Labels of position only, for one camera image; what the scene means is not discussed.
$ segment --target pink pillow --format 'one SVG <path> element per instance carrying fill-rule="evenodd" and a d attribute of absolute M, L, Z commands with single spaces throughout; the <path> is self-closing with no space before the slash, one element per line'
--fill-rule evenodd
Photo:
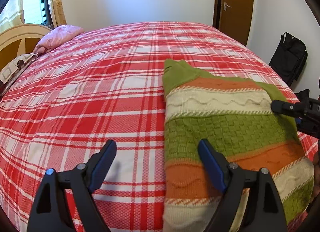
<path fill-rule="evenodd" d="M 61 25 L 44 36 L 39 41 L 32 53 L 36 53 L 38 55 L 46 54 L 66 43 L 67 41 L 71 41 L 81 33 L 84 33 L 84 29 L 81 27 Z"/>

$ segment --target blue gripper pad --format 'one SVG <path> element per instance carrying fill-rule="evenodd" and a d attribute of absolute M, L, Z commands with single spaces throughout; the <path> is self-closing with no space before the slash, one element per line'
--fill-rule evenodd
<path fill-rule="evenodd" d="M 99 189 L 106 177 L 110 166 L 116 157 L 117 146 L 116 142 L 111 141 L 107 149 L 103 152 L 100 160 L 96 164 L 95 168 L 91 174 L 91 182 L 88 186 L 88 189 L 91 193 L 93 193 L 96 189 Z"/>
<path fill-rule="evenodd" d="M 301 119 L 300 118 L 295 118 L 296 124 L 301 124 Z"/>
<path fill-rule="evenodd" d="M 225 183 L 226 177 L 218 162 L 212 155 L 213 148 L 209 147 L 211 147 L 211 144 L 206 139 L 202 139 L 198 145 L 199 157 L 204 165 L 204 168 L 209 174 L 213 186 L 224 194 L 228 186 Z"/>

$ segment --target cream stripe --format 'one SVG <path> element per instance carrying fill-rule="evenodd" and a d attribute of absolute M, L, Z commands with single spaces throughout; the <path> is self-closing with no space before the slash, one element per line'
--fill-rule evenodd
<path fill-rule="evenodd" d="M 275 174 L 275 176 L 274 181 L 283 202 L 297 187 L 300 187 L 313 178 L 313 164 L 308 158 L 303 157 L 301 161 L 292 165 L 280 175 L 277 176 L 277 174 Z"/>
<path fill-rule="evenodd" d="M 166 97 L 166 121 L 177 115 L 217 111 L 271 113 L 271 99 L 264 90 L 224 92 L 197 88 L 177 89 Z"/>
<path fill-rule="evenodd" d="M 207 205 L 185 206 L 165 204 L 163 232 L 204 231 L 219 202 L 220 197 Z"/>
<path fill-rule="evenodd" d="M 177 87 L 169 92 L 168 95 L 178 91 L 178 90 L 190 90 L 190 89 L 198 89 L 198 90 L 207 90 L 211 92 L 216 92 L 216 91 L 222 91 L 225 93 L 235 93 L 235 92 L 244 92 L 244 91 L 264 91 L 263 88 L 260 89 L 253 89 L 253 88 L 242 88 L 242 89 L 209 89 L 209 88 L 204 88 L 204 87 L 194 87 L 194 86 L 180 86 Z"/>

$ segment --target orange stripe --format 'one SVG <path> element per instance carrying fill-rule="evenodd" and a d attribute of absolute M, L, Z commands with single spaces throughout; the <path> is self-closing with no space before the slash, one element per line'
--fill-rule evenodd
<path fill-rule="evenodd" d="M 300 144 L 295 141 L 282 142 L 249 153 L 227 157 L 229 162 L 236 162 L 243 169 L 258 171 L 267 167 L 275 174 L 288 164 L 305 156 Z"/>
<path fill-rule="evenodd" d="M 166 163 L 166 198 L 203 199 L 220 196 L 201 164 L 188 160 Z"/>
<path fill-rule="evenodd" d="M 232 89 L 259 89 L 263 90 L 253 81 L 230 81 L 222 79 L 207 79 L 199 77 L 193 81 L 185 83 L 180 87 L 201 87 L 208 89 L 221 89 L 221 90 L 232 90 Z"/>

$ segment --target wooden door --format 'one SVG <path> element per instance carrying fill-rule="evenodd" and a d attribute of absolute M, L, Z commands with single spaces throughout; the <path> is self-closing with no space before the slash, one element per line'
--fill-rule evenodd
<path fill-rule="evenodd" d="M 253 0 L 221 0 L 219 30 L 247 45 Z"/>

